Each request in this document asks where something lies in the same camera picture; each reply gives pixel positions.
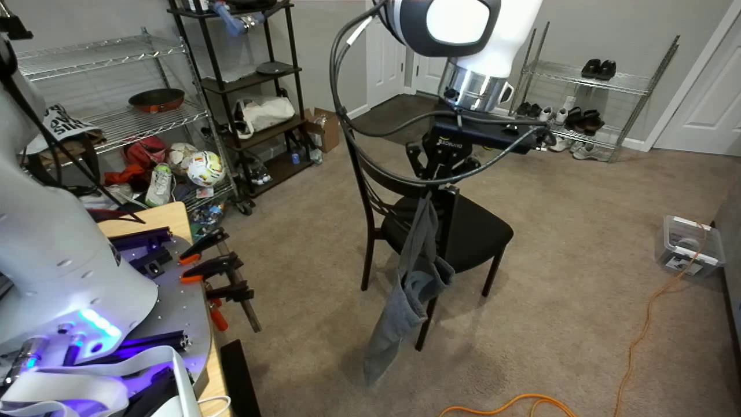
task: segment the black chair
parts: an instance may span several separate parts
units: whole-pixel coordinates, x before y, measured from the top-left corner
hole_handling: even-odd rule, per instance
[[[357,151],[355,144],[349,144],[348,148],[349,148],[349,161],[359,183],[365,223],[367,223],[362,289],[367,289],[370,286],[376,241],[381,238],[396,253],[400,253],[415,217],[416,202],[426,193],[433,193],[435,210],[439,215],[439,223],[437,223],[439,257],[445,257],[459,273],[490,260],[486,282],[481,289],[481,296],[488,296],[490,282],[501,267],[505,247],[514,236],[511,228],[497,215],[481,209],[479,205],[459,195],[452,185],[435,185],[435,190],[431,190],[431,188],[423,188],[422,183],[388,176],[370,157]],[[433,320],[433,311],[435,311],[435,300],[429,303],[429,320],[418,332],[416,351],[423,348],[426,332]]]

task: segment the light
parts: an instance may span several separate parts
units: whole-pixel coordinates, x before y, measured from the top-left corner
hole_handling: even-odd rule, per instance
[[[88,323],[90,327],[95,327],[98,332],[107,334],[108,338],[117,341],[121,338],[121,330],[115,330],[108,320],[103,320],[101,315],[98,315],[95,311],[79,311],[79,315],[83,317],[83,323]]]
[[[24,370],[32,370],[32,369],[37,369],[40,367],[40,356],[28,356],[25,362],[24,362]]]

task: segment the gray towel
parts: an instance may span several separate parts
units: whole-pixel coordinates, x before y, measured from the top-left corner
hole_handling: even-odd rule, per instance
[[[418,332],[426,320],[426,301],[435,300],[453,278],[453,268],[435,251],[437,214],[431,196],[418,199],[415,223],[402,244],[394,271],[394,289],[386,300],[364,362],[364,378],[376,386],[388,370],[398,344]]]

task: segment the chair seat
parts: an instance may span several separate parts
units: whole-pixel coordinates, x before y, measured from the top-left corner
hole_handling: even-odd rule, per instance
[[[447,236],[447,263],[457,271],[465,271],[483,265],[490,256],[501,253],[514,236],[511,228],[486,210],[483,206],[457,196],[457,210],[452,217],[452,231]],[[402,196],[394,205],[396,209],[413,214],[416,199]],[[400,223],[396,215],[386,215],[379,235],[388,241],[388,245],[400,253],[402,241],[407,236],[410,225]]]

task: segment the white robot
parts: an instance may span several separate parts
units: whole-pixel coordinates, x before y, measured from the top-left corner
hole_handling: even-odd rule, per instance
[[[19,168],[19,151],[37,137],[28,111],[41,115],[47,107],[5,39],[0,76],[0,273],[14,282],[0,300],[0,355],[65,335],[77,364],[107,356],[151,313],[157,286],[115,257],[69,193],[41,188]]]
[[[413,52],[448,57],[439,98],[490,111],[541,0],[376,0]],[[28,34],[0,0],[0,355],[28,341],[66,338],[77,364],[110,355],[151,313],[157,288],[121,263],[81,205],[35,183],[17,163],[44,110],[17,71],[10,37]]]

